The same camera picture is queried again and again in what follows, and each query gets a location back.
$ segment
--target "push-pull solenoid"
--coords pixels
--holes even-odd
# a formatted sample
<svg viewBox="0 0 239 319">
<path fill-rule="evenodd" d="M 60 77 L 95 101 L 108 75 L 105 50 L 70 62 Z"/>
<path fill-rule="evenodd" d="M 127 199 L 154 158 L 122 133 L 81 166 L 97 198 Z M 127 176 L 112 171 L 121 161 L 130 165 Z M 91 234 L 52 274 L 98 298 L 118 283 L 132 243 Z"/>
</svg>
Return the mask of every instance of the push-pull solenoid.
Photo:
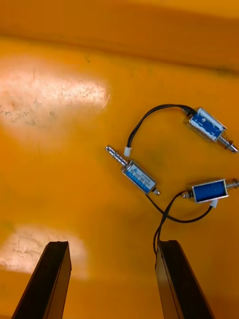
<svg viewBox="0 0 239 319">
<path fill-rule="evenodd" d="M 135 161 L 124 159 L 109 145 L 106 146 L 106 151 L 122 165 L 122 173 L 145 194 L 149 194 L 152 191 L 155 195 L 160 195 L 159 190 L 156 188 L 156 181 Z"/>
</svg>

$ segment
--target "metal frame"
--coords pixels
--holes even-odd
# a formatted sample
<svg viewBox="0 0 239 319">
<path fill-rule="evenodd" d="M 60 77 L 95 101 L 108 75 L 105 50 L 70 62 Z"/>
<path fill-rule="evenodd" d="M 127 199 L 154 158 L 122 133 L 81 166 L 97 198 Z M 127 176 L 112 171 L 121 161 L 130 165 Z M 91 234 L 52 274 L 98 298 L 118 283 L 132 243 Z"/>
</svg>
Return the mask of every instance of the metal frame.
<svg viewBox="0 0 239 319">
<path fill-rule="evenodd" d="M 215 319 L 176 240 L 159 242 L 155 271 L 165 319 Z"/>
<path fill-rule="evenodd" d="M 40 257 L 12 319 L 61 319 L 70 275 L 68 242 L 50 242 Z"/>
<path fill-rule="evenodd" d="M 213 184 L 213 183 L 215 183 L 215 182 L 220 182 L 220 181 L 223 181 L 223 182 L 224 182 L 224 188 L 225 188 L 225 193 L 226 193 L 226 195 L 220 196 L 220 197 L 215 197 L 215 198 L 213 198 L 213 199 L 206 199 L 206 200 L 202 200 L 202 201 L 196 201 L 196 196 L 195 196 L 194 187 L 203 186 L 203 185 L 208 185 L 208 184 Z M 223 178 L 223 179 L 216 179 L 216 180 L 214 180 L 214 181 L 210 181 L 210 182 L 205 182 L 205 183 L 202 183 L 202 184 L 194 185 L 194 186 L 192 186 L 192 191 L 193 191 L 194 202 L 197 203 L 197 204 L 206 203 L 206 202 L 212 201 L 212 200 L 214 200 L 214 199 L 221 199 L 221 198 L 226 198 L 226 197 L 229 196 L 229 195 L 228 195 L 228 189 L 227 189 L 226 179 L 225 179 L 225 178 Z"/>
</svg>

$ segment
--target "wire connector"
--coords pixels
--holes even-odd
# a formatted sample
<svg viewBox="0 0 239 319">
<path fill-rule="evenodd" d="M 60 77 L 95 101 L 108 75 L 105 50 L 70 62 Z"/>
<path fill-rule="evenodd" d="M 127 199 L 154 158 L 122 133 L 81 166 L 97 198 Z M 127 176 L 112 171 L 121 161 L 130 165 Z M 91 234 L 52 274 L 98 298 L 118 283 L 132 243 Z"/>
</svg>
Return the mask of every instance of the wire connector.
<svg viewBox="0 0 239 319">
<path fill-rule="evenodd" d="M 218 199 L 214 199 L 214 200 L 211 202 L 211 204 L 210 204 L 210 206 L 213 207 L 213 208 L 216 208 L 217 205 L 218 205 Z"/>
<path fill-rule="evenodd" d="M 128 148 L 127 146 L 125 146 L 125 147 L 124 147 L 123 155 L 124 155 L 125 157 L 127 157 L 127 158 L 130 157 L 131 150 L 132 150 L 132 148 Z"/>
</svg>

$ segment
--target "yellow plastic surface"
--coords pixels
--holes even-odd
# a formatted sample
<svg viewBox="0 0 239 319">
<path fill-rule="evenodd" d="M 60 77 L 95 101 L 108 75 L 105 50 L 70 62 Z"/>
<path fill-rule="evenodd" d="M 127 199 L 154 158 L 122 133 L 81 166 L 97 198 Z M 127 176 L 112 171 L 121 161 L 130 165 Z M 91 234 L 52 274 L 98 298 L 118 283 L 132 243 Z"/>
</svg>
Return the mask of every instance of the yellow plastic surface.
<svg viewBox="0 0 239 319">
<path fill-rule="evenodd" d="M 236 0 L 0 0 L 0 34 L 239 71 Z"/>
<path fill-rule="evenodd" d="M 152 249 L 161 215 L 104 148 L 123 152 L 143 114 L 163 103 L 204 107 L 238 145 L 239 78 L 4 37 L 0 47 L 0 314 L 12 315 L 45 244 L 69 240 L 65 319 L 162 319 Z M 239 176 L 239 155 L 184 119 L 178 109 L 155 113 L 132 143 L 162 208 L 188 184 Z M 162 230 L 181 243 L 217 319 L 237 317 L 238 195 L 197 223 Z M 207 207 L 178 199 L 171 214 Z"/>
</svg>

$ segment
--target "black wire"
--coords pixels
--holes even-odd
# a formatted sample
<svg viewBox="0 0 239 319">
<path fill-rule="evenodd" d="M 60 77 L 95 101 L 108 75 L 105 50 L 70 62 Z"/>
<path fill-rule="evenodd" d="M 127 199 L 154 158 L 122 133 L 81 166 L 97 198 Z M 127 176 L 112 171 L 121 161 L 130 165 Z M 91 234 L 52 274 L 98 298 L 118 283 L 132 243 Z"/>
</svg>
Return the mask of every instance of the black wire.
<svg viewBox="0 0 239 319">
<path fill-rule="evenodd" d="M 148 117 L 150 114 L 152 114 L 153 112 L 162 110 L 162 109 L 167 109 L 167 108 L 172 108 L 172 107 L 178 107 L 181 108 L 183 110 L 185 110 L 186 112 L 188 112 L 189 114 L 196 114 L 196 111 L 191 108 L 190 106 L 187 105 L 182 105 L 182 104 L 162 104 L 162 105 L 158 105 L 155 106 L 153 109 L 149 110 L 143 117 L 142 119 L 138 122 L 138 124 L 135 126 L 135 128 L 133 129 L 133 131 L 130 133 L 129 137 L 128 137 L 128 141 L 127 141 L 127 147 L 130 148 L 131 147 L 131 143 L 133 140 L 134 135 L 137 133 L 140 125 L 142 124 L 143 120 L 146 119 L 146 117 Z"/>
<path fill-rule="evenodd" d="M 170 211 L 170 209 L 171 209 L 171 207 L 172 207 L 172 204 L 173 204 L 174 200 L 175 200 L 177 197 L 181 196 L 182 193 L 183 193 L 183 192 L 178 193 L 178 194 L 175 195 L 175 196 L 173 197 L 173 199 L 170 201 L 170 203 L 168 204 L 167 208 L 166 208 L 165 211 L 163 212 L 163 216 L 162 216 L 160 225 L 158 226 L 158 228 L 157 228 L 157 230 L 156 230 L 156 232 L 155 232 L 155 234 L 154 234 L 154 236 L 153 236 L 153 251 L 154 251 L 154 253 L 155 253 L 156 256 L 157 256 L 157 247 L 156 247 L 156 245 L 155 245 L 155 241 L 156 241 L 156 238 L 157 238 L 157 246 L 158 246 L 158 243 L 159 243 L 159 240 L 160 240 L 160 233 L 161 233 L 162 225 L 163 225 L 163 223 L 165 222 L 166 218 L 169 218 L 169 219 L 171 219 L 171 220 L 173 220 L 173 221 L 176 221 L 176 222 L 179 222 L 179 223 L 193 223 L 193 222 L 198 221 L 198 220 L 202 219 L 203 217 L 205 217 L 205 216 L 212 210 L 212 208 L 213 208 L 212 206 L 209 206 L 208 210 L 207 210 L 204 214 L 202 214 L 201 216 L 196 217 L 196 218 L 194 218 L 194 219 L 190 219 L 190 220 L 180 220 L 180 219 L 174 218 L 174 217 L 172 217 L 172 216 L 169 216 L 168 214 L 169 214 L 169 211 Z M 154 204 L 154 206 L 155 206 L 156 208 L 159 208 L 159 207 L 151 200 L 151 198 L 150 198 L 149 196 L 147 196 L 147 197 L 148 197 L 149 200 Z"/>
<path fill-rule="evenodd" d="M 161 214 L 164 213 L 164 211 L 148 196 L 146 195 L 146 197 L 151 201 L 151 203 L 153 204 L 153 206 L 158 210 L 160 211 Z M 193 219 L 188 219 L 188 220 L 183 220 L 183 219 L 178 219 L 178 218 L 175 218 L 173 216 L 170 216 L 170 215 L 167 215 L 167 218 L 172 220 L 172 221 L 175 221 L 176 223 L 181 223 L 181 224 L 189 224 L 189 223 L 193 223 L 195 221 L 198 221 L 200 219 L 202 219 L 204 216 L 206 216 L 212 209 L 212 206 L 209 207 L 210 210 L 209 211 L 206 211 L 205 214 L 199 216 L 199 217 L 196 217 L 196 218 L 193 218 Z"/>
</svg>

